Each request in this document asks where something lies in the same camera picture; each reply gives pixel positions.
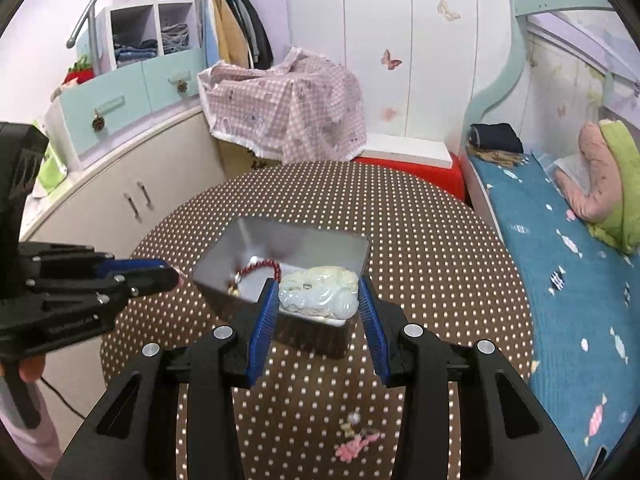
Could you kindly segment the pink sleeve forearm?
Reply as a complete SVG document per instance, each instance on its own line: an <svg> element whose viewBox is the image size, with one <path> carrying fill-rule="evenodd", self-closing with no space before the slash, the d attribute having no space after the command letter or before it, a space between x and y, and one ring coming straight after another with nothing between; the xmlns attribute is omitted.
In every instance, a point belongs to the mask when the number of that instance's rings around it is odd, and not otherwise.
<svg viewBox="0 0 640 480"><path fill-rule="evenodd" d="M32 382L27 387L38 408L39 425L28 429L23 424L4 379L1 379L1 420L26 460L34 466L43 479L50 479L62 455L60 441L38 386Z"/></svg>

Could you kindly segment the person's left hand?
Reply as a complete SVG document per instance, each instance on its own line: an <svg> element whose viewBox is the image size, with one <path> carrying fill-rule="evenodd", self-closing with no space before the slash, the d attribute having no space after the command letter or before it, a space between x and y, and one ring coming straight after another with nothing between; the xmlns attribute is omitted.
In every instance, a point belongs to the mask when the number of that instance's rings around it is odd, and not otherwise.
<svg viewBox="0 0 640 480"><path fill-rule="evenodd" d="M36 382L43 375L46 368L45 356L30 356L17 363L18 376L23 382L30 384Z"/></svg>

